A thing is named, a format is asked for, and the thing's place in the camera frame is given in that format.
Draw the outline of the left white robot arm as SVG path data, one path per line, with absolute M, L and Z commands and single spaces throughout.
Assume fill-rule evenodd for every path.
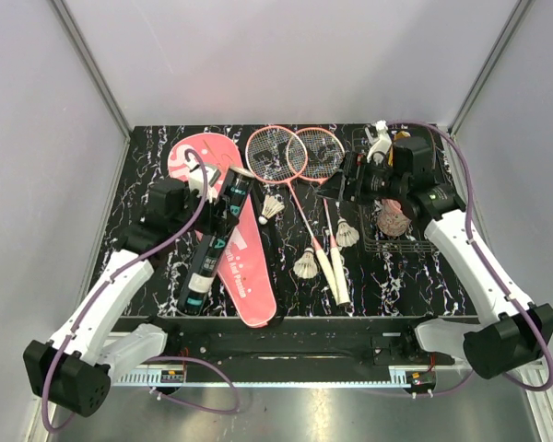
M 43 404 L 52 402 L 73 415 L 90 417 L 113 383 L 153 362 L 198 364 L 223 374 L 203 359 L 180 355 L 181 343 L 171 336 L 177 328 L 158 317 L 112 344 L 105 343 L 125 306 L 178 238 L 191 230 L 226 233 L 237 226 L 239 220 L 228 205 L 248 196 L 242 187 L 246 172 L 230 168 L 227 190 L 210 199 L 219 176 L 217 168 L 204 164 L 191 169 L 187 181 L 157 182 L 140 218 L 124 231 L 120 248 L 75 313 L 47 342 L 29 343 L 23 360 L 31 389 Z

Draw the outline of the shuttlecock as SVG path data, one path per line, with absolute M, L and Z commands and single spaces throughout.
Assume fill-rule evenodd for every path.
M 304 250 L 301 257 L 295 261 L 293 272 L 301 279 L 312 279 L 318 274 L 317 264 L 315 262 L 314 250 L 308 247 Z
M 341 217 L 337 221 L 335 241 L 339 248 L 353 247 L 359 242 L 359 232 Z
M 266 225 L 272 217 L 279 214 L 284 208 L 285 205 L 275 195 L 266 195 L 262 212 L 258 217 L 259 223 Z

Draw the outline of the black shuttlecock tube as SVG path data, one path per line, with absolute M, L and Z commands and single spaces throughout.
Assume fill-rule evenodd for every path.
M 243 167 L 230 166 L 230 168 L 235 168 L 237 171 L 236 181 L 229 188 L 229 196 L 232 197 L 230 210 L 236 215 L 239 224 L 241 211 L 251 191 L 254 175 Z M 228 238 L 211 235 L 202 235 L 200 238 L 179 295 L 178 308 L 183 315 L 196 316 L 201 313 L 217 275 L 219 262 L 234 229 Z

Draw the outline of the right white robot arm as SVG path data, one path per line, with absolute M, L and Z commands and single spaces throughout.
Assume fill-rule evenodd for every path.
M 478 319 L 476 324 L 421 320 L 399 344 L 403 359 L 416 366 L 432 353 L 450 355 L 492 379 L 545 356 L 553 308 L 537 305 L 492 255 L 454 187 L 437 180 L 434 148 L 421 137 L 407 137 L 391 152 L 393 158 L 382 162 L 347 153 L 318 194 L 359 205 L 399 202 L 402 213 L 449 263 Z

